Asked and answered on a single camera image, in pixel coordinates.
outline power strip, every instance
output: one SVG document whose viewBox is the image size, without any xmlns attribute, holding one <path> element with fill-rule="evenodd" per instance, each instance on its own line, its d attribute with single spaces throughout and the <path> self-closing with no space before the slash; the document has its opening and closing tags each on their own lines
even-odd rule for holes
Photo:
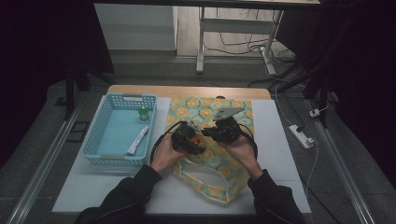
<svg viewBox="0 0 396 224">
<path fill-rule="evenodd" d="M 297 138 L 297 140 L 301 143 L 301 145 L 305 149 L 311 148 L 314 144 L 314 139 L 307 138 L 303 132 L 297 132 L 297 125 L 289 126 L 289 130 L 293 133 L 293 135 Z"/>
</svg>

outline person's right hand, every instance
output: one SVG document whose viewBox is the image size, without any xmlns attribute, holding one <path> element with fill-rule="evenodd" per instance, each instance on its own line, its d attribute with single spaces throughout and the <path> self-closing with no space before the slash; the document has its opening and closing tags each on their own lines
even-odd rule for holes
<svg viewBox="0 0 396 224">
<path fill-rule="evenodd" d="M 230 153 L 231 157 L 245 166 L 253 181 L 262 175 L 262 168 L 254 157 L 253 147 L 244 135 L 241 134 L 231 144 L 221 142 L 218 144 Z"/>
</svg>

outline white wall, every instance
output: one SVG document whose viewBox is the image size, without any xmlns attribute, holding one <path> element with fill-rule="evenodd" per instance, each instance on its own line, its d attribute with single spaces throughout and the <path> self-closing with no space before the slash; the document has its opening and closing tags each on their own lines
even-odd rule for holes
<svg viewBox="0 0 396 224">
<path fill-rule="evenodd" d="M 95 4 L 108 49 L 175 50 L 177 7 Z"/>
</svg>

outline hand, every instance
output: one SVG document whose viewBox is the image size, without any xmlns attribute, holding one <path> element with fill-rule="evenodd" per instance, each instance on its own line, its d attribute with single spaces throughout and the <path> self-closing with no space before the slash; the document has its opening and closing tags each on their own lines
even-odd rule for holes
<svg viewBox="0 0 396 224">
<path fill-rule="evenodd" d="M 185 156 L 185 153 L 173 149 L 171 135 L 167 134 L 155 151 L 151 168 L 160 174 L 162 171 L 175 164 L 178 159 Z"/>
<path fill-rule="evenodd" d="M 221 142 L 218 142 L 218 144 L 230 153 L 231 157 L 245 166 L 253 181 L 263 174 L 262 168 L 254 157 L 253 147 L 244 135 L 241 134 L 231 144 Z"/>
</svg>

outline person's left hand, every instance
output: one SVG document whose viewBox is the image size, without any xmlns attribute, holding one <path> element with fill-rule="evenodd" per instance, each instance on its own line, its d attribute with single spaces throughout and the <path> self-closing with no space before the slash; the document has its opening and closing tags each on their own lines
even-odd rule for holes
<svg viewBox="0 0 396 224">
<path fill-rule="evenodd" d="M 187 154 L 175 151 L 172 147 L 171 135 L 167 134 L 158 145 L 152 164 L 150 165 L 158 174 L 169 168 Z"/>
</svg>

